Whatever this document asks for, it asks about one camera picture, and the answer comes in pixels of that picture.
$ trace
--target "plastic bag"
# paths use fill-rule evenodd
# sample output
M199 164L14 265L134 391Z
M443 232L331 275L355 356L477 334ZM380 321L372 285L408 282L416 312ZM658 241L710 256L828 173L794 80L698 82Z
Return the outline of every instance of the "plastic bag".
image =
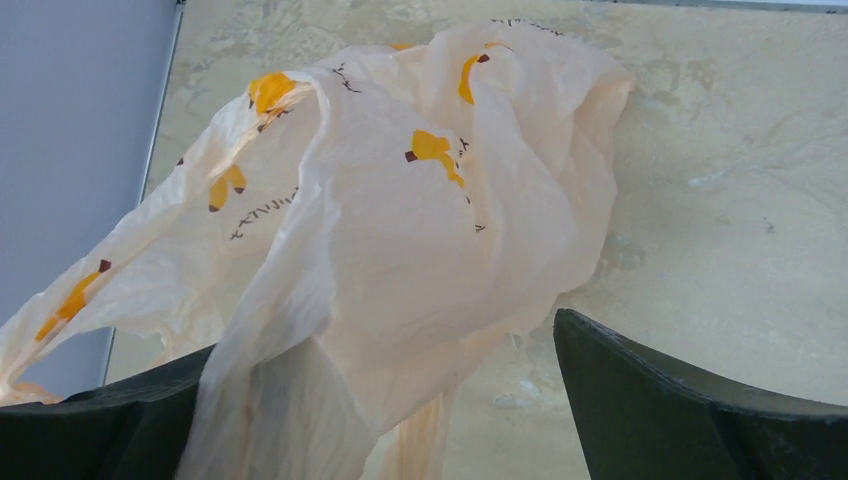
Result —
M0 393L101 326L220 340L178 478L355 479L398 425L382 478L438 478L462 380L594 271L630 87L518 21L257 79L0 329Z

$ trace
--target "yellow print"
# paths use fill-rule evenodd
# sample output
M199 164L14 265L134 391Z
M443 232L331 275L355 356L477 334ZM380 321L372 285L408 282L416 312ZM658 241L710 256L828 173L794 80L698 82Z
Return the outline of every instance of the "yellow print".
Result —
M35 334L35 341L40 342L44 340L47 335L50 335L51 332L56 330L60 324L65 325L80 312L87 305L87 300L85 298L85 289L88 288L97 277L99 277L103 272L109 270L112 267L112 263L107 260L100 260L100 268L94 272L80 280L74 288L71 290L71 293L65 298L65 301L62 303L62 306L56 310L56 313L50 316L44 325L41 326L41 329L38 333Z
M233 190L241 194L247 188L247 179L244 178L241 168L233 165L221 175L209 188L209 211L214 213L224 208L227 203L228 184L233 185Z
M492 48L497 46L504 46L498 42L489 42L485 45L485 48ZM462 97L463 100L474 105L474 96L471 94L471 69L474 67L476 63L486 63L491 60L491 57L487 54L474 55L465 61L462 65L462 73L459 77L459 96Z
M445 137L437 137L424 130L416 130L412 134L412 150L406 152L406 161L436 160L447 172L448 180L456 182L459 188L465 188L465 179L457 173L459 165L450 154L450 142Z
M291 80L282 72L273 72L250 82L247 89L250 98L249 108L256 105L256 113L280 116L285 113L285 107L275 107L281 98L294 90L297 82Z

